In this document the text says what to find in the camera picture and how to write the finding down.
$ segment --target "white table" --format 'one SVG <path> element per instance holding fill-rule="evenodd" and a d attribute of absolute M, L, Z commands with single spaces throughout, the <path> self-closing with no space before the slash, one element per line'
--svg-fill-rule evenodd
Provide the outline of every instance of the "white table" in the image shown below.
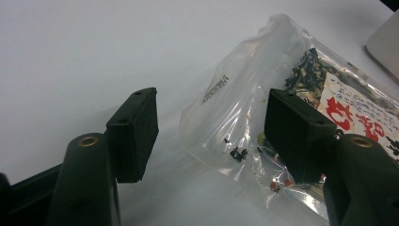
<path fill-rule="evenodd" d="M 182 110 L 215 66 L 285 13 L 399 96 L 364 45 L 393 13 L 378 0 L 1 1 L 0 171 L 12 184 L 103 132 L 134 91 L 157 87 L 160 133 L 144 180 L 120 185 L 122 225 L 323 225 L 295 203 L 264 209 L 188 154 Z"/>

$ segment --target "clear plastic packaging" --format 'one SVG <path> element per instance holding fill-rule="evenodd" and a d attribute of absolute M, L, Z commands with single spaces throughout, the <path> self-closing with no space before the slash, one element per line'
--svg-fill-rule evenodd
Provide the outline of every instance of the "clear plastic packaging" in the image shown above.
<path fill-rule="evenodd" d="M 317 56 L 303 57 L 312 48 Z M 218 65 L 210 86 L 182 113 L 180 134 L 186 149 L 198 160 L 238 183 L 255 183 L 259 193 L 254 195 L 262 197 L 266 208 L 276 203 L 272 202 L 278 198 L 276 194 L 282 194 L 301 203 L 300 206 L 307 206 L 327 224 L 321 185 L 296 185 L 263 134 L 271 88 L 286 89 L 288 85 L 302 97 L 312 92 L 309 103 L 314 101 L 315 106 L 323 106 L 317 100 L 321 96 L 318 91 L 322 90 L 314 89 L 320 81 L 305 89 L 300 85 L 303 81 L 295 80 L 293 74 L 301 71 L 295 70 L 301 63 L 309 64 L 319 58 L 354 79 L 352 82 L 366 87 L 378 97 L 375 99 L 389 103 L 391 113 L 398 112 L 397 97 L 382 92 L 364 73 L 327 49 L 288 16 L 280 14 L 272 16 L 258 35 L 240 43 Z M 333 117 L 336 121 L 344 120 L 336 113 Z M 397 127 L 391 129 L 396 129 L 391 135 L 395 141 L 399 133 Z M 394 152 L 391 156 L 397 159 Z"/>

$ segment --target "plastic bag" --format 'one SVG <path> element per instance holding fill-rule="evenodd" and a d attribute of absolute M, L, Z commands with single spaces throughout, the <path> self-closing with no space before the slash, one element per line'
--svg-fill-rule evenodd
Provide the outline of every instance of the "plastic bag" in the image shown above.
<path fill-rule="evenodd" d="M 280 14 L 272 16 L 257 36 L 243 41 L 224 58 L 215 70 L 211 85 L 182 113 L 180 134 L 186 149 L 198 160 L 238 183 L 258 185 L 260 193 L 254 195 L 263 196 L 266 208 L 271 207 L 279 192 L 307 206 L 328 223 L 322 185 L 295 185 L 263 134 L 271 88 L 286 89 L 286 82 L 291 81 L 289 89 L 304 95 L 314 92 L 314 89 L 300 92 L 303 87 L 296 80 L 293 82 L 295 68 L 309 63 L 303 56 L 312 48 L 329 65 L 349 74 L 379 96 L 379 100 L 390 103 L 390 109 L 399 109 L 397 97 L 381 92 L 364 73 L 331 52 L 288 16 Z M 391 147 L 397 150 L 394 139 L 392 141 Z"/>

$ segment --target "white object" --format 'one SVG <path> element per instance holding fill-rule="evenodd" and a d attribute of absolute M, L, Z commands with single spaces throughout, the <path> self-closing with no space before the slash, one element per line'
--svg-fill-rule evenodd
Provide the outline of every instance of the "white object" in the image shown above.
<path fill-rule="evenodd" d="M 368 39 L 367 49 L 399 78 L 399 10 Z"/>

